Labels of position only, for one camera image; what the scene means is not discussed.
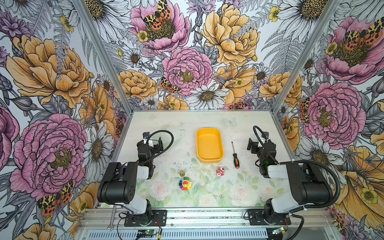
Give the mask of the black orange handle screwdriver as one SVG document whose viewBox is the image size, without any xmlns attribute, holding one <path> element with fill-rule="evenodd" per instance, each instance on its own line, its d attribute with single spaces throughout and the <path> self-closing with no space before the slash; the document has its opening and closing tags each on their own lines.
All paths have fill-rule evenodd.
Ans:
<svg viewBox="0 0 384 240">
<path fill-rule="evenodd" d="M 239 169 L 240 168 L 240 162 L 239 162 L 239 159 L 238 159 L 238 155 L 235 151 L 235 147 L 234 147 L 234 143 L 232 142 L 232 147 L 233 147 L 233 158 L 234 158 L 234 166 L 236 169 Z"/>
</svg>

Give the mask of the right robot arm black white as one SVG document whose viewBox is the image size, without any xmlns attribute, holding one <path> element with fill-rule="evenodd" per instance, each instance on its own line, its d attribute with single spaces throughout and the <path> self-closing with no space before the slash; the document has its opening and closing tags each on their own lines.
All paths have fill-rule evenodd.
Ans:
<svg viewBox="0 0 384 240">
<path fill-rule="evenodd" d="M 311 161 L 291 161 L 277 164 L 276 145 L 270 140 L 262 144 L 249 139 L 247 150 L 256 154 L 255 165 L 266 179 L 287 180 L 289 189 L 283 195 L 266 200 L 263 210 L 248 210 L 250 224 L 275 225 L 290 222 L 290 214 L 308 208 L 332 205 L 340 191 L 333 191 L 321 170 L 327 166 Z"/>
</svg>

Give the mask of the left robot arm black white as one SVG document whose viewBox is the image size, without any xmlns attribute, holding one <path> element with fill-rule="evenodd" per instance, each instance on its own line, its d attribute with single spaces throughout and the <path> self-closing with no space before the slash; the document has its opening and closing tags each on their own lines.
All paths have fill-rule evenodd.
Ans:
<svg viewBox="0 0 384 240">
<path fill-rule="evenodd" d="M 136 162 L 110 163 L 104 173 L 97 191 L 100 203 L 121 206 L 127 210 L 125 226 L 148 226 L 155 223 L 152 206 L 147 199 L 136 194 L 139 180 L 150 180 L 155 166 L 152 157 L 164 150 L 161 139 L 144 138 L 137 144 Z"/>
</svg>

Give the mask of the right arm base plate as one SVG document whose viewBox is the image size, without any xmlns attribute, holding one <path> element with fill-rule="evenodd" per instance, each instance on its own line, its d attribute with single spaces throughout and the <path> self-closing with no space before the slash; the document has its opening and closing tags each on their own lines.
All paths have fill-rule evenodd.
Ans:
<svg viewBox="0 0 384 240">
<path fill-rule="evenodd" d="M 275 212 L 267 213 L 262 209 L 250 209 L 246 212 L 246 217 L 251 226 L 277 226 L 291 225 L 290 217 L 286 214 L 277 214 Z"/>
</svg>

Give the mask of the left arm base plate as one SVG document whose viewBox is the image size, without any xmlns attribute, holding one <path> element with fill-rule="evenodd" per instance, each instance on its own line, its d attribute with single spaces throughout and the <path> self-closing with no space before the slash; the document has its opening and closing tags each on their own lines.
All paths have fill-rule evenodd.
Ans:
<svg viewBox="0 0 384 240">
<path fill-rule="evenodd" d="M 165 227 L 167 222 L 166 210 L 152 210 L 141 215 L 133 215 L 125 218 L 125 227 Z"/>
</svg>

